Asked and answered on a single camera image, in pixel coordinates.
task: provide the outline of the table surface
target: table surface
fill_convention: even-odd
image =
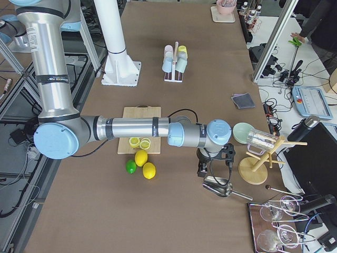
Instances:
[[[259,90],[250,81],[253,69],[238,17],[233,24],[213,23],[210,5],[127,3],[122,26],[128,54],[142,62],[138,86],[103,86],[97,79],[83,115],[122,117],[125,106],[161,106],[162,116],[180,108],[195,110],[200,122],[224,119],[231,126],[247,122],[267,131]],[[183,83],[163,81],[164,46],[186,45],[189,64]],[[254,109],[238,110],[230,97],[249,92]],[[269,170],[265,184],[253,186],[239,176],[237,165],[246,145],[233,138],[235,190],[265,202],[275,195],[265,184],[283,188],[279,169]],[[78,154],[99,143],[89,143]],[[195,148],[171,147],[149,155],[157,174],[146,180],[141,169],[130,175],[110,141],[94,155],[64,159],[24,252],[252,252],[246,200],[220,198],[196,176]],[[213,163],[227,177],[224,163]]]
[[[247,44],[247,48],[251,46],[257,46],[260,45],[261,43],[266,43],[268,41],[271,29],[276,24],[277,17],[261,17],[260,20],[261,20],[260,28],[255,31],[254,39],[251,43]],[[299,33],[300,31],[301,28],[296,19],[291,18],[289,19],[286,27],[284,28],[284,31],[282,32],[277,42],[276,48],[277,50],[274,51],[274,56],[279,58],[278,60],[279,64],[281,63],[285,64],[284,66],[285,69],[290,68],[291,60],[295,50],[294,46],[288,42],[289,40],[292,39],[290,37],[290,34],[292,32]],[[298,53],[296,55],[294,65],[296,65],[298,60],[303,60],[303,64],[300,67],[303,70],[303,73],[300,74],[300,77],[303,78],[301,78],[296,85],[302,87],[318,87],[323,91],[323,94],[326,96],[326,100],[329,104],[336,104],[337,95],[332,92],[326,93],[324,90],[324,86],[329,86],[327,84],[329,74],[327,71],[325,71],[325,67],[322,64],[322,62],[318,59],[319,58],[315,53],[315,51],[313,50],[310,42],[306,40],[306,43],[300,46]],[[277,107],[278,110],[277,115],[279,119],[283,120],[283,122],[281,123],[282,129],[280,133],[284,136],[288,136],[292,132],[291,127],[299,123],[303,118],[299,115],[295,107],[293,107],[291,110],[287,109],[290,107],[290,102],[289,100],[285,99],[284,94],[289,93],[290,90],[287,90],[285,86],[281,84],[281,82],[276,81],[279,75],[280,75],[279,73],[276,73],[275,76],[269,75],[268,78],[260,79],[258,85],[260,89],[262,102],[264,102],[266,99],[269,98],[275,98],[277,100],[277,103],[280,105]],[[337,106],[330,106],[330,110],[334,118],[332,120],[322,122],[337,124]],[[280,153],[280,158],[281,160],[285,161],[283,153]],[[294,181],[292,171],[288,166],[288,164],[285,164],[282,167],[281,172],[284,185],[287,187],[287,189],[291,190],[294,193],[300,192],[296,182]],[[318,238],[321,235],[325,234],[327,231],[328,230],[326,226],[323,225],[323,227],[321,228],[311,230],[310,234]],[[308,244],[308,247],[310,249],[310,252],[315,252],[321,246],[319,245],[318,242],[312,242]]]

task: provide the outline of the pink bowl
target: pink bowl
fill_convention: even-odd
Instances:
[[[235,3],[232,7],[222,7],[221,4],[223,3],[224,0],[217,0],[216,1],[216,8],[217,8],[217,11],[220,13],[220,14],[231,14],[233,12],[233,10],[235,9],[236,7],[236,1],[232,1],[232,0],[227,0],[227,2],[230,4],[230,3]]]

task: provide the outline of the green bowl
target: green bowl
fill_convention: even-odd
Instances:
[[[235,140],[241,144],[247,144],[248,133],[254,129],[252,125],[248,123],[240,122],[233,128],[233,136]]]

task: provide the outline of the dark sleeve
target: dark sleeve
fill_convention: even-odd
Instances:
[[[331,10],[334,1],[335,0],[321,0],[318,3],[307,23],[302,27],[300,36],[307,37],[307,35],[315,29],[320,20]]]

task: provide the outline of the green lime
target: green lime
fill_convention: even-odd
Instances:
[[[136,171],[137,165],[134,160],[128,160],[128,162],[126,162],[125,168],[126,168],[127,173],[132,174]]]

